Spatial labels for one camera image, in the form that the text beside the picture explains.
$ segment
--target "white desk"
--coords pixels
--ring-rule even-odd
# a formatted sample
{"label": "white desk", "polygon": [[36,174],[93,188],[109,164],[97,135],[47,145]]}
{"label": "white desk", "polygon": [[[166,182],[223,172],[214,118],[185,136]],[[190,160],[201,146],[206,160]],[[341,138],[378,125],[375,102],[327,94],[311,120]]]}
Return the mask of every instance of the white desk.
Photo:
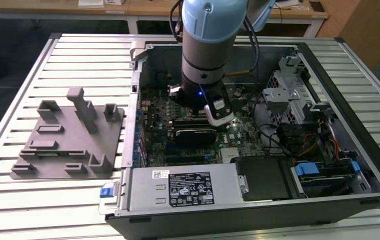
{"label": "white desk", "polygon": [[[174,41],[162,35],[63,34],[50,39],[0,122],[0,240],[123,240],[99,214],[101,187],[107,180],[14,180],[12,165],[36,125],[42,100],[71,105],[69,87],[85,87],[94,105],[119,104],[127,112],[131,88],[130,48],[134,40]],[[238,37],[238,42],[249,38]],[[261,37],[259,42],[306,42],[341,92],[380,145],[380,82],[358,57],[330,38]],[[118,153],[123,152],[123,142]],[[117,158],[117,168],[122,157]],[[369,210],[338,223],[207,236],[206,239],[255,240],[380,239],[380,209]]]}

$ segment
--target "metal bracket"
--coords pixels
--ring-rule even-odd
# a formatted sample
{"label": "metal bracket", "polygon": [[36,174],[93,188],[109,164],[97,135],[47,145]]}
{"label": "metal bracket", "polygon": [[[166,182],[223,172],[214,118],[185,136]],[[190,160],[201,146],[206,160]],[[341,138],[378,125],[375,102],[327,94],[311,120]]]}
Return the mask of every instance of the metal bracket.
{"label": "metal bracket", "polygon": [[145,53],[146,53],[146,41],[133,41],[130,49],[130,56],[133,60],[131,64],[138,62],[142,58],[146,57],[147,54]]}

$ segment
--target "barcode sticker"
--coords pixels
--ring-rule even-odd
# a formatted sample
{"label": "barcode sticker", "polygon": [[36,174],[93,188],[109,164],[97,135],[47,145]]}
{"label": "barcode sticker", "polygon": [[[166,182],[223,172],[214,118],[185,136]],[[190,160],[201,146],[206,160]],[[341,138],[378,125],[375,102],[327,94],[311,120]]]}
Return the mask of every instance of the barcode sticker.
{"label": "barcode sticker", "polygon": [[155,170],[153,171],[154,179],[167,179],[170,175],[170,170]]}
{"label": "barcode sticker", "polygon": [[126,11],[106,11],[107,14],[125,14]]}

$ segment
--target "warning label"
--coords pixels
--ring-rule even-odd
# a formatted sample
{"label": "warning label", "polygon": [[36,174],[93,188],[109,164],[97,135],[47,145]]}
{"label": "warning label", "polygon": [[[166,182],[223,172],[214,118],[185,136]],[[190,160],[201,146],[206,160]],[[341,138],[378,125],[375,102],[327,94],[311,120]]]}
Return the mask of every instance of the warning label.
{"label": "warning label", "polygon": [[170,174],[170,205],[177,207],[215,204],[211,174],[206,172]]}

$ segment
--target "white label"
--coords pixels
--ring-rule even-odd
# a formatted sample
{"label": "white label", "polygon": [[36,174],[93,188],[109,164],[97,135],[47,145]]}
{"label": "white label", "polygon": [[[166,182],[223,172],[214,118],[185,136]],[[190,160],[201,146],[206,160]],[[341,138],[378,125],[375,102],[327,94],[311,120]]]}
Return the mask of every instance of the white label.
{"label": "white label", "polygon": [[311,18],[314,18],[314,19],[327,19],[329,16],[325,16],[325,15],[313,15]]}
{"label": "white label", "polygon": [[125,14],[126,11],[106,11],[107,14]]}
{"label": "white label", "polygon": [[153,171],[153,178],[154,179],[167,179],[170,175],[170,170],[155,170]]}

